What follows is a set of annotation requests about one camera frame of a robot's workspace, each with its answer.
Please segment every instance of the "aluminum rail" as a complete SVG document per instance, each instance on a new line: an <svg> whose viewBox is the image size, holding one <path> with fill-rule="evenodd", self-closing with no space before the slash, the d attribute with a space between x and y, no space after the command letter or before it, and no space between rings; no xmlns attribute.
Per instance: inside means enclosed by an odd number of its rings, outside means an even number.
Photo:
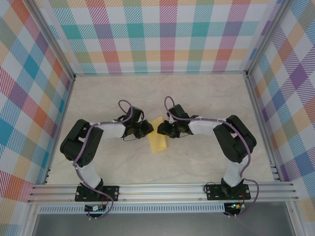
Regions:
<svg viewBox="0 0 315 236"><path fill-rule="evenodd" d="M246 182L253 201L257 188ZM297 201L298 195L292 182L259 182L258 202ZM154 203L228 203L235 200L208 201L203 192L204 183L187 184L120 184L119 199L115 204ZM74 201L77 185L35 185L30 198L31 204L78 204Z"/></svg>

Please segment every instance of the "table surface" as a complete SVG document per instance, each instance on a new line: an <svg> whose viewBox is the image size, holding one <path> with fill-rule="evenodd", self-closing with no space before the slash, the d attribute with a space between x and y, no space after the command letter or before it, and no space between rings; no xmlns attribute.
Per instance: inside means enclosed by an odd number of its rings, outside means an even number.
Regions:
<svg viewBox="0 0 315 236"><path fill-rule="evenodd" d="M117 102L126 99L144 111L145 119L166 118L164 98L170 95L190 115L227 118L237 115L257 139L244 176L273 181L245 82L241 74L124 75L78 77L63 123L48 184L77 184L71 162L59 147L78 119L110 121L123 115ZM149 139L102 140L94 163L104 183L220 182L227 158L215 136L167 138L167 149L152 153Z"/></svg>

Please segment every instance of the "colorful plaid pattern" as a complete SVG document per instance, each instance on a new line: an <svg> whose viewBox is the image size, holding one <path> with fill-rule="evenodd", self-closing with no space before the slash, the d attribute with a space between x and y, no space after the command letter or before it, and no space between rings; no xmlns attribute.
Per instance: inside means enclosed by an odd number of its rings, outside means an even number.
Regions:
<svg viewBox="0 0 315 236"><path fill-rule="evenodd" d="M269 0L36 0L85 74L240 71ZM56 32L51 18L62 32ZM60 39L64 34L67 42ZM75 58L69 55L70 44Z"/></svg>
<svg viewBox="0 0 315 236"><path fill-rule="evenodd" d="M276 14L277 14L277 12L278 12L278 10L279 10L279 7L280 7L280 5L281 5L282 2L283 2L283 0L277 0L277 3L275 4L274 8L272 9L272 12L271 12L271 14L270 14L270 16L269 16L269 18L268 18L266 24L265 24L265 27L264 27L264 29L262 30L262 32L261 32L261 34L260 34L260 36L259 36L259 38L258 38L258 40L257 40L257 42L256 42L256 44L255 44L255 47L254 47L254 49L253 49L253 51L252 51L252 53L251 53L251 56L250 56L250 58L249 58L249 60L248 60L248 62L247 62L247 64L246 64L246 66L245 66L245 71L248 70L248 68L249 68L249 66L250 66L250 64L251 64L251 62L252 62L252 59L253 59L254 56L256 55L256 52L257 52L258 48L260 47L261 43L263 42L263 39L264 39L264 37L265 37L265 34L266 34L266 32L268 31L268 29L269 29L269 27L270 27L270 24L271 24L271 22L273 21L274 17L276 16Z"/></svg>
<svg viewBox="0 0 315 236"><path fill-rule="evenodd" d="M42 183L70 79L22 0L0 1L0 235L21 227Z"/></svg>
<svg viewBox="0 0 315 236"><path fill-rule="evenodd" d="M315 230L315 1L295 0L253 84L285 180Z"/></svg>

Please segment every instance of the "sponge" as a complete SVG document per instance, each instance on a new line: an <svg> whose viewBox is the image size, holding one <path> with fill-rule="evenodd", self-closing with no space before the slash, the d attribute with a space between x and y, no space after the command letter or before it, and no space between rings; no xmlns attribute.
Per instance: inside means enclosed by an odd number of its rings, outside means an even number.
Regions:
<svg viewBox="0 0 315 236"><path fill-rule="evenodd" d="M161 151L167 148L166 145L166 136L158 134L158 126L163 123L163 117L158 117L153 121L150 121L150 124L153 126L154 131L148 134L152 153Z"/></svg>

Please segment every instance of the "vent grille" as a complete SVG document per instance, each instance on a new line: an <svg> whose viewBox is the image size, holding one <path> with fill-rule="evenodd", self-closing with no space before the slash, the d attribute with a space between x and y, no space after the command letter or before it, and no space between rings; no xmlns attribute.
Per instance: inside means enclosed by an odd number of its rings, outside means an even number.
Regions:
<svg viewBox="0 0 315 236"><path fill-rule="evenodd" d="M116 204L111 213L205 213L224 212L223 203ZM86 214L84 205L42 205L39 214Z"/></svg>

